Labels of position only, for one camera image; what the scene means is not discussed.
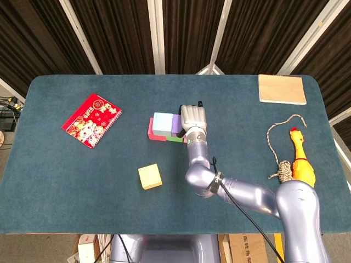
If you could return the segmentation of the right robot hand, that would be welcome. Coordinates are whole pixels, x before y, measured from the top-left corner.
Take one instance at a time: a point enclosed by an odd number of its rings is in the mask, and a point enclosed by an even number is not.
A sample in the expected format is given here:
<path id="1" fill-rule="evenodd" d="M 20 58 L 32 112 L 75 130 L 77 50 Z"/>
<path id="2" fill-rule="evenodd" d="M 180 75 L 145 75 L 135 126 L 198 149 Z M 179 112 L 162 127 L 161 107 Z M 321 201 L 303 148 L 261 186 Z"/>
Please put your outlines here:
<path id="1" fill-rule="evenodd" d="M 181 138 L 193 127 L 197 127 L 203 130 L 207 134 L 207 121 L 205 108 L 202 101 L 198 101 L 197 105 L 180 105 L 178 111 L 182 126 L 180 132 L 177 133 L 177 137 Z"/>

